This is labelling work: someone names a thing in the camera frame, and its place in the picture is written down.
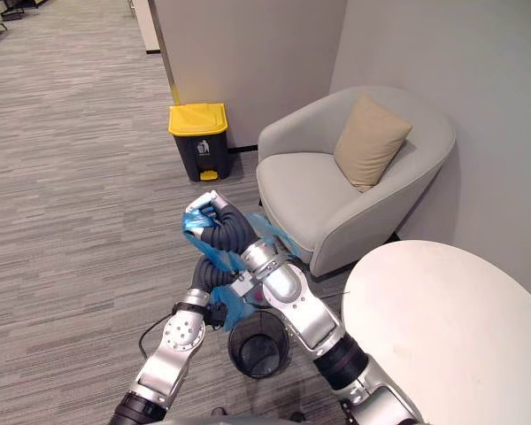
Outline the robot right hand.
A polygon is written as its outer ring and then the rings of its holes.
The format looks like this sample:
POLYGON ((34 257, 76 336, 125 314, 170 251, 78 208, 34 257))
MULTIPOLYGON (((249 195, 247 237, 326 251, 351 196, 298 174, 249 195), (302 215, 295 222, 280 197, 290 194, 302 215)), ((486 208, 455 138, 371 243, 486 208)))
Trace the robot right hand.
POLYGON ((184 230, 219 251, 242 254, 258 240, 242 212, 217 190, 205 192, 185 209, 184 230))

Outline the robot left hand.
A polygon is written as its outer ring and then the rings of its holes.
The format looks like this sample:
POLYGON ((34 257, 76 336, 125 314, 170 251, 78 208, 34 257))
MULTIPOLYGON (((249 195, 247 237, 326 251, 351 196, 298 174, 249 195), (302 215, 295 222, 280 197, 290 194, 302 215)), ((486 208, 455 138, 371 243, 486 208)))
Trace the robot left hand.
POLYGON ((222 271, 207 256, 202 256, 196 263, 190 288, 211 294, 215 288, 227 286, 237 277, 235 272, 222 271))

